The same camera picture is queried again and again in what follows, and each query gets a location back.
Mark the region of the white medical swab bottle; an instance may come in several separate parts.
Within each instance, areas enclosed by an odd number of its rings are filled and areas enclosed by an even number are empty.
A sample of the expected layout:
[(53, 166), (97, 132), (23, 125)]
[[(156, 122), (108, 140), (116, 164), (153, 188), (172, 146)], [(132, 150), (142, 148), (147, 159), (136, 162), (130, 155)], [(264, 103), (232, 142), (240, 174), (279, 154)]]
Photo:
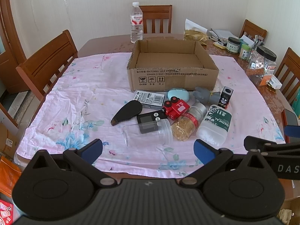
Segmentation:
[(232, 114), (227, 110), (211, 105), (197, 129), (196, 136), (206, 144), (221, 147), (228, 135)]

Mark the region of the jar of yellow capsules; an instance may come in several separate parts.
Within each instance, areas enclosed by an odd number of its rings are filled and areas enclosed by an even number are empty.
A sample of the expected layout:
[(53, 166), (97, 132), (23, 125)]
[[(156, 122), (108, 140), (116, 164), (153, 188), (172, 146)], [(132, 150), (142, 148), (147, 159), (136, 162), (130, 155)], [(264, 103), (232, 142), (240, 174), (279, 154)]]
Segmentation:
[(206, 107), (200, 102), (195, 102), (172, 125), (173, 137), (179, 141), (186, 141), (198, 129), (204, 116)]

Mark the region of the black robot toy cube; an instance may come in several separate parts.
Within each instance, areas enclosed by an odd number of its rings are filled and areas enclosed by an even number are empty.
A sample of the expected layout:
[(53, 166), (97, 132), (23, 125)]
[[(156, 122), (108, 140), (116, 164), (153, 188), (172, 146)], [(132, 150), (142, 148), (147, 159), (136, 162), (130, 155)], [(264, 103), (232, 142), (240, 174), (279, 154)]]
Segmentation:
[(220, 94), (218, 106), (227, 109), (232, 94), (233, 89), (225, 86)]

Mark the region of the clear plastic jar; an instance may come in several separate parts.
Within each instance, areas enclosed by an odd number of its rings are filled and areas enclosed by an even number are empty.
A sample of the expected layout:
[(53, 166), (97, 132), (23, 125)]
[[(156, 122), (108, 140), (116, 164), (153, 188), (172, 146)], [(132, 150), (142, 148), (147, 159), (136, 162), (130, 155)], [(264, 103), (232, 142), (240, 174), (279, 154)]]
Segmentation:
[(173, 141), (168, 119), (127, 125), (123, 128), (123, 136), (127, 146), (169, 145)]

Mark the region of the red toy train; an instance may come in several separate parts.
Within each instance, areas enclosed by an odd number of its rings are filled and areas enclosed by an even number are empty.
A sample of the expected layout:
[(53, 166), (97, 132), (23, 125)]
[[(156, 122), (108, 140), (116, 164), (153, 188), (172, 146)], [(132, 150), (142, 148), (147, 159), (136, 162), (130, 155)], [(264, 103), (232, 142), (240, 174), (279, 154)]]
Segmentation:
[(190, 106), (184, 100), (177, 97), (171, 97), (170, 100), (166, 100), (163, 104), (163, 111), (171, 120), (178, 119), (189, 108)]

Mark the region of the grey elephant figure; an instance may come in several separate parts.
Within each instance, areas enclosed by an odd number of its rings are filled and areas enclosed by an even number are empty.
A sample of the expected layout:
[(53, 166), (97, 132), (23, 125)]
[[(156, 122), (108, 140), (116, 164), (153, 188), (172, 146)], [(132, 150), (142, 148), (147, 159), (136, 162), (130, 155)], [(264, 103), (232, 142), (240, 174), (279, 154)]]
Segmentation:
[(221, 93), (212, 92), (202, 87), (196, 87), (193, 91), (193, 95), (195, 99), (203, 105), (217, 105), (220, 100)]

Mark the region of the black glasses case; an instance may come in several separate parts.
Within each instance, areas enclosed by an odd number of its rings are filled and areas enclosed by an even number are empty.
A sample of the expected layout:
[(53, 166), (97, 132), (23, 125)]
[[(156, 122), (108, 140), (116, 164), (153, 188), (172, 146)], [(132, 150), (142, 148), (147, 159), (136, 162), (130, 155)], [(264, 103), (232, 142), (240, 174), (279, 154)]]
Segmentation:
[(131, 100), (119, 109), (115, 116), (113, 116), (110, 123), (112, 126), (115, 126), (120, 122), (130, 120), (131, 118), (139, 115), (141, 111), (142, 103), (137, 100)]

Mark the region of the light blue round case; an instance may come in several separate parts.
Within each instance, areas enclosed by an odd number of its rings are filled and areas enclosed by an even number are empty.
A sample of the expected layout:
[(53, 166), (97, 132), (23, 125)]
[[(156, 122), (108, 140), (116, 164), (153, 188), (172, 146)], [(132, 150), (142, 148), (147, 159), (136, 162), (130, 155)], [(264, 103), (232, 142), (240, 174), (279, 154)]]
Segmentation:
[(190, 99), (189, 92), (183, 88), (172, 88), (168, 91), (167, 97), (170, 100), (172, 97), (177, 97), (185, 102), (188, 102)]

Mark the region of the black digital timer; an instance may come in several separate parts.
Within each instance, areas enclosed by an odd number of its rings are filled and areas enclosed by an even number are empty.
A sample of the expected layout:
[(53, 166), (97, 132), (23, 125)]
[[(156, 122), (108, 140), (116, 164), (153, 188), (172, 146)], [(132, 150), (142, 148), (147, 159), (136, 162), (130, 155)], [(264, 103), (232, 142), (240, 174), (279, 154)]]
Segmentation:
[(163, 110), (137, 115), (137, 122), (139, 125), (140, 133), (146, 134), (157, 131), (158, 126), (156, 122), (166, 118), (167, 116), (165, 115)]

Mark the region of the boxed card pack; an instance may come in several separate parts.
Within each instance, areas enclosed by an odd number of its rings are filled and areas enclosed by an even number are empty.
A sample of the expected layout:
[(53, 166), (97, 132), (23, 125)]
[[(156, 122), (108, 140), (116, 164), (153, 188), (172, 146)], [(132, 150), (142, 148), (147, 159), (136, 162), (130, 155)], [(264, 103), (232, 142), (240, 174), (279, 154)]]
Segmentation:
[(145, 108), (160, 110), (163, 108), (165, 94), (137, 90), (133, 100), (139, 101)]

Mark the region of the small white box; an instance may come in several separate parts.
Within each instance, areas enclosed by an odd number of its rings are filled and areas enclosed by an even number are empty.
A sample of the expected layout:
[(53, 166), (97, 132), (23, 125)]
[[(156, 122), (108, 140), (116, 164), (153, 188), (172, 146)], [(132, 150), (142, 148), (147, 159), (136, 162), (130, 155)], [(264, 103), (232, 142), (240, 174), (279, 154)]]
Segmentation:
[(268, 86), (274, 90), (278, 90), (281, 89), (282, 83), (277, 79), (275, 75), (272, 75), (268, 82)]

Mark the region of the wooden chair right side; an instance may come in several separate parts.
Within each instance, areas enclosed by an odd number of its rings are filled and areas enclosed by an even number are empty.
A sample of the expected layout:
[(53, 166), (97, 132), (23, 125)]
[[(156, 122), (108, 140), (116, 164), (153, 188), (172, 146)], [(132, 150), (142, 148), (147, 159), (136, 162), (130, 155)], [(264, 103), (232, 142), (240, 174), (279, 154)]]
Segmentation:
[(275, 72), (275, 76), (282, 83), (281, 93), (292, 104), (299, 90), (299, 56), (288, 47), (282, 62)]

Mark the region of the red snack package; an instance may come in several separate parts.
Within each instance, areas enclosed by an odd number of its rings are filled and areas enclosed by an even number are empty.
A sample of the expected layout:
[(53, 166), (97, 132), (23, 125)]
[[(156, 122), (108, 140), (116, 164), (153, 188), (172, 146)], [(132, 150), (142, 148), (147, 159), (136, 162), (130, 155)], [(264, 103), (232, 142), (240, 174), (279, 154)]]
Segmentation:
[(13, 224), (13, 205), (3, 200), (0, 200), (0, 224)]

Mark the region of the stack of papers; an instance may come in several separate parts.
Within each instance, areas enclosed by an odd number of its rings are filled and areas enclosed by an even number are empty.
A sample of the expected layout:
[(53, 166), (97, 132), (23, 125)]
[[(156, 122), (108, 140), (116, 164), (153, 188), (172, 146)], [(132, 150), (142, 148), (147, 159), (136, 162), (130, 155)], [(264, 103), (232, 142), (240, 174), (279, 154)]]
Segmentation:
[(223, 29), (211, 28), (207, 31), (207, 35), (211, 40), (215, 42), (225, 43), (229, 37), (235, 38), (235, 40), (240, 41), (240, 39), (237, 36), (235, 36), (232, 32)]

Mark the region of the clear water bottle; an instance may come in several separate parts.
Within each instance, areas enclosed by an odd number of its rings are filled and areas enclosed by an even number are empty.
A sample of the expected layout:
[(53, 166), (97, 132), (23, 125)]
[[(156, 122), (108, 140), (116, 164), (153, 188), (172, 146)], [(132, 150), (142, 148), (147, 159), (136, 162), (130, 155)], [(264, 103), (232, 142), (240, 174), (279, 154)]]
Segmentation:
[(139, 2), (132, 3), (132, 11), (130, 14), (131, 23), (131, 42), (134, 44), (138, 40), (143, 39), (143, 12), (140, 9)]

